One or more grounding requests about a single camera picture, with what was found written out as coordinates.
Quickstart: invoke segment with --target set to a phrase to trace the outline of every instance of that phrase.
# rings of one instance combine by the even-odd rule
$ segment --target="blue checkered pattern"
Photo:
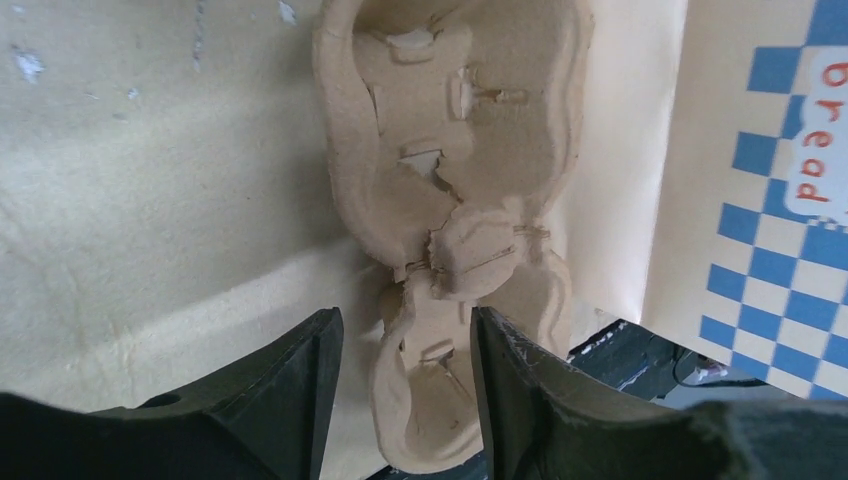
[[[848,229],[790,212],[787,172],[775,161],[802,128],[800,65],[822,46],[848,46],[848,0],[816,3],[805,45],[754,52],[748,90],[786,97],[787,109],[778,135],[738,134],[732,169],[764,182],[764,197],[757,207],[722,205],[722,252],[707,279],[706,303],[716,307],[705,306],[700,337],[731,350],[732,366],[796,395],[846,398]]]

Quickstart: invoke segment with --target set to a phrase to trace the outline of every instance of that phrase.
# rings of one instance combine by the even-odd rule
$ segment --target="cable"
[[[683,350],[679,346],[675,346],[674,348],[677,351]],[[759,380],[759,379],[755,379],[755,378],[750,379],[750,380],[718,380],[718,381],[715,381],[715,382],[699,383],[699,384],[686,383],[686,382],[680,380],[680,377],[677,376],[677,365],[679,365],[680,362],[683,361],[684,358],[688,357],[689,355],[692,355],[692,353],[693,353],[692,351],[688,351],[688,353],[680,353],[679,355],[674,356],[674,365],[672,365],[672,367],[671,367],[671,376],[674,378],[674,381],[678,385],[680,385],[681,387],[686,387],[686,388],[729,388],[729,387],[751,388],[751,387],[762,387],[762,386],[768,385],[768,383],[766,383],[762,380]]]

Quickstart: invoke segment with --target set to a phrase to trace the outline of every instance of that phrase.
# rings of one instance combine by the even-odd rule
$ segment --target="white label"
[[[811,91],[792,140],[786,207],[848,226],[848,47],[823,49],[806,74]]]

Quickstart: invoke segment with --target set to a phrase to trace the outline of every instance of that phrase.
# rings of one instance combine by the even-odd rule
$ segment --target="beige paper sheet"
[[[688,3],[593,2],[580,161],[563,199],[568,261],[575,295],[636,323]]]
[[[134,406],[338,305],[345,351],[323,477],[384,466],[365,372],[390,277],[334,213],[310,63],[319,2],[288,3],[297,25],[268,0],[203,0],[203,15],[196,0],[0,5],[0,45],[18,47],[0,55],[0,389],[81,410]],[[596,80],[636,53],[673,69],[679,26],[664,2],[593,4]],[[41,60],[37,84],[20,52]],[[613,154],[656,148],[608,124],[610,105],[652,88],[631,80],[587,99],[586,142],[629,141],[583,155],[584,182]],[[629,108],[662,117],[649,100]],[[619,188],[588,185],[596,202]],[[564,207],[552,215],[563,253]],[[578,303],[575,318],[573,344],[614,317]]]

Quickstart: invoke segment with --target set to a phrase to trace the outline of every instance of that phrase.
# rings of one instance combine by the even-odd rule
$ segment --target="black plastic part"
[[[471,349],[488,477],[839,478],[848,402],[708,402],[668,410],[562,362],[490,309]]]
[[[343,325],[322,310],[136,409],[83,414],[0,394],[3,478],[318,479]]]
[[[672,369],[686,378],[697,355],[645,328],[619,320],[571,351],[570,364],[595,380],[643,400],[677,386]]]

